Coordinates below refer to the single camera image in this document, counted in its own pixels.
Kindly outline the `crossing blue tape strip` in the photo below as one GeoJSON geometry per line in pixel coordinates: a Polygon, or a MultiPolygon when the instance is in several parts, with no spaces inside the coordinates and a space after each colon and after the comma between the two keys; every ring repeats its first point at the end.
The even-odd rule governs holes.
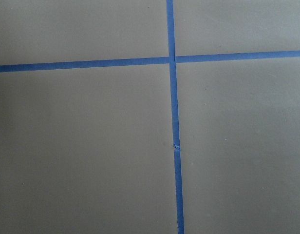
{"type": "MultiPolygon", "coordinates": [[[[188,56],[176,56],[174,60],[175,63],[190,63],[190,62],[226,61],[226,60],[295,58],[295,57],[300,57],[300,50],[212,54],[212,55],[190,55],[190,56],[188,55],[188,56]]],[[[0,73],[97,68],[97,67],[135,66],[135,65],[157,65],[157,64],[168,64],[168,63],[169,63],[168,57],[152,57],[152,58],[69,61],[69,62],[53,62],[53,63],[12,64],[12,65],[0,65],[0,73]]]]}

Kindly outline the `long blue tape strip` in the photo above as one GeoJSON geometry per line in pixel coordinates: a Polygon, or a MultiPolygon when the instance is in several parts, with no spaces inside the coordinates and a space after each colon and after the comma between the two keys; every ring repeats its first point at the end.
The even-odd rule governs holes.
{"type": "Polygon", "coordinates": [[[170,79],[170,96],[171,96],[172,138],[173,138],[173,148],[174,148],[177,233],[183,234],[185,232],[185,228],[184,228],[173,1],[171,0],[166,1],[166,7],[167,7],[167,32],[168,32],[168,50],[169,50],[169,79],[170,79]]]}

